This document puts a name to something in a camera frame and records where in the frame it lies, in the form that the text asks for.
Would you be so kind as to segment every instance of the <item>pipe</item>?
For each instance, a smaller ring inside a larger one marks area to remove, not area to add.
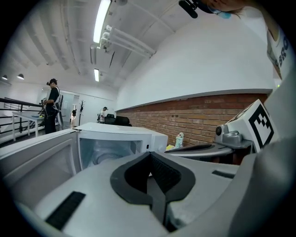
[[[163,20],[161,20],[160,18],[158,18],[157,16],[153,15],[151,12],[147,11],[146,9],[142,8],[141,6],[131,2],[131,1],[128,1],[129,4],[141,9],[142,11],[144,11],[145,13],[147,13],[148,15],[150,15],[151,17],[153,17],[155,20],[157,20],[158,22],[160,22],[161,24],[163,24],[172,34],[175,33],[175,31],[169,27]]]
[[[148,55],[142,54],[142,53],[136,51],[135,49],[129,48],[129,47],[123,45],[123,44],[120,44],[120,43],[114,42],[114,41],[109,40],[109,39],[106,39],[106,38],[102,38],[102,39],[104,39],[104,40],[110,42],[111,44],[116,44],[116,45],[121,46],[121,47],[123,47],[123,48],[125,48],[125,49],[128,49],[128,50],[130,50],[130,51],[133,51],[133,52],[135,52],[135,53],[137,53],[137,54],[139,54],[139,55],[141,55],[141,56],[143,56],[143,57],[150,58]]]
[[[141,51],[141,52],[144,53],[144,54],[148,54],[148,52],[146,52],[144,49],[140,48],[139,46],[133,44],[132,42],[130,42],[130,41],[126,40],[126,39],[122,39],[122,38],[120,38],[120,37],[118,37],[118,36],[116,36],[116,35],[113,35],[112,37],[115,38],[115,39],[117,39],[117,40],[119,40],[119,41],[121,41],[121,42],[124,42],[124,43],[126,43],[126,44],[132,46],[133,48],[135,48],[135,49]]]
[[[114,32],[118,33],[118,34],[121,34],[121,35],[127,37],[128,39],[133,40],[133,41],[136,42],[137,44],[141,45],[143,48],[145,48],[145,49],[149,50],[150,52],[152,52],[152,54],[155,54],[155,53],[156,53],[156,51],[155,51],[154,49],[152,49],[151,47],[149,47],[148,45],[146,45],[145,43],[143,43],[141,40],[139,40],[139,39],[137,39],[137,38],[135,38],[135,37],[133,37],[133,36],[131,36],[131,35],[129,35],[129,34],[123,32],[123,31],[121,31],[121,30],[119,30],[119,29],[116,29],[116,28],[114,28],[114,27],[112,27],[112,30],[113,30]]]

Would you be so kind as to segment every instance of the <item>yellow object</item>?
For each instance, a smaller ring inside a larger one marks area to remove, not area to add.
[[[171,150],[171,149],[174,149],[175,147],[174,146],[172,146],[172,145],[168,145],[167,147],[166,147],[166,150]]]

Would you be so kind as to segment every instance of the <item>fluorescent light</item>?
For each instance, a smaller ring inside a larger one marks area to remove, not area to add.
[[[99,81],[99,70],[97,70],[97,69],[94,70],[94,79],[96,81]]]
[[[111,0],[101,0],[93,33],[93,41],[96,43],[100,43],[103,24],[110,4]]]

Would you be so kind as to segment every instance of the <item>white wall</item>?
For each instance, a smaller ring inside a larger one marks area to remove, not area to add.
[[[38,98],[38,103],[40,102],[41,103],[41,100],[43,100],[44,98],[47,98],[47,94],[48,94],[48,91],[50,90],[50,88],[43,88],[43,90],[41,91],[40,95],[39,95],[39,98]]]
[[[274,88],[266,43],[239,18],[206,15],[168,37],[119,89],[116,110],[172,98]]]
[[[108,113],[114,114],[116,101],[105,100],[93,96],[88,96],[84,94],[79,95],[79,104],[83,100],[83,111],[81,114],[80,125],[88,122],[97,122],[97,114],[100,113],[100,110],[103,107],[108,107]],[[79,124],[79,115],[80,115],[80,105],[77,106],[76,121],[75,125]]]
[[[8,88],[6,97],[14,100],[21,100],[28,103],[39,103],[42,93],[42,86],[31,83],[13,82]]]

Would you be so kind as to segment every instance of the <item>white microwave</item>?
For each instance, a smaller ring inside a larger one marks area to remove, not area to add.
[[[87,123],[1,148],[2,179],[16,201],[34,210],[78,172],[124,156],[165,152],[167,138],[146,128]]]

